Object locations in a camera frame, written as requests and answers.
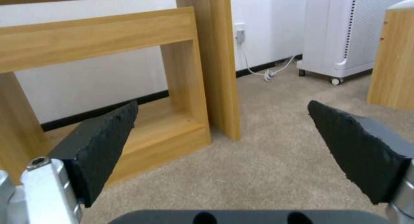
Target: wooden frame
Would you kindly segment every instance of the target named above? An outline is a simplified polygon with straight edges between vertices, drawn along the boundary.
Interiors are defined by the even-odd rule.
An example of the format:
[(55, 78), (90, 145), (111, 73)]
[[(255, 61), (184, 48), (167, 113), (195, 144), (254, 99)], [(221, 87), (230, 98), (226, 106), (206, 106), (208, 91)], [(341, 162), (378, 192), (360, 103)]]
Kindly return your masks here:
[[(0, 5), (54, 1), (65, 0), (0, 0)], [(195, 10), (210, 123), (239, 140), (231, 1), (177, 0), (177, 6)]]
[(388, 10), (367, 102), (414, 110), (414, 8)]
[[(0, 80), (6, 81), (0, 91), (5, 94), (2, 104), (9, 104), (0, 105), (1, 117), (7, 118), (0, 122), (6, 131), (0, 159), (15, 183), (31, 158), (44, 155), (77, 125), (46, 133), (46, 141), (13, 74), (20, 69), (161, 46), (171, 95), (140, 106), (136, 127), (108, 184), (211, 142), (192, 7), (0, 28), (0, 45)], [(40, 140), (29, 145), (33, 139)]]

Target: wall outlet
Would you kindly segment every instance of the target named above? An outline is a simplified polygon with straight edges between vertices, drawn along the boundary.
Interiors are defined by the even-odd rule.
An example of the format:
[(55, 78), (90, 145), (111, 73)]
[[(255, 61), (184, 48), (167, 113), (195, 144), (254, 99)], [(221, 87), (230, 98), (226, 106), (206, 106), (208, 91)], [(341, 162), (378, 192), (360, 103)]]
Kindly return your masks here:
[(246, 39), (246, 23), (234, 23), (235, 38), (238, 44), (243, 44)]
[(246, 30), (246, 23), (244, 23), (244, 22), (234, 23), (234, 29), (235, 29), (235, 31), (237, 31), (237, 30)]

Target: silver metal bracket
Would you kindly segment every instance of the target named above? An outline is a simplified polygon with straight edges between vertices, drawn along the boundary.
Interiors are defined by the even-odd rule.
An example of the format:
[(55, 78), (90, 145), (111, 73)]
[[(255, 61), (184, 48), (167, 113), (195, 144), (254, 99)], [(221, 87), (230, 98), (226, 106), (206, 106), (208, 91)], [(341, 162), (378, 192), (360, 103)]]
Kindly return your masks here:
[(414, 160), (411, 161), (396, 196), (388, 205), (386, 214), (394, 224), (414, 223)]

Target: black foam pad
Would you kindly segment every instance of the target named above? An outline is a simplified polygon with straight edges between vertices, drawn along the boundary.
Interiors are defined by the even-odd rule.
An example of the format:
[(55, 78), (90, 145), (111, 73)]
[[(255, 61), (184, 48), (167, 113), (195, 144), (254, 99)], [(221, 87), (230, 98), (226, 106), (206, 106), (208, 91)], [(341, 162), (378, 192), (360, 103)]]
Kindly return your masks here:
[(371, 118), (316, 101), (308, 110), (347, 178), (374, 205), (390, 202), (414, 158), (414, 145)]
[(50, 153), (64, 162), (77, 199), (90, 207), (99, 196), (133, 128), (133, 101), (105, 115), (83, 121)]

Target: wooden table leg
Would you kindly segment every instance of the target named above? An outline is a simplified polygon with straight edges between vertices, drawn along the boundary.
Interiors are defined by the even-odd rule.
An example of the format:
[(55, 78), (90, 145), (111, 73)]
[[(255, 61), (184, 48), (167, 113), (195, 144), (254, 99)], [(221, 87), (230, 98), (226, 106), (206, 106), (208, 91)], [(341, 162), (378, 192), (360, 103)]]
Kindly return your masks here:
[(0, 74), (0, 167), (15, 184), (31, 159), (50, 148), (13, 72)]

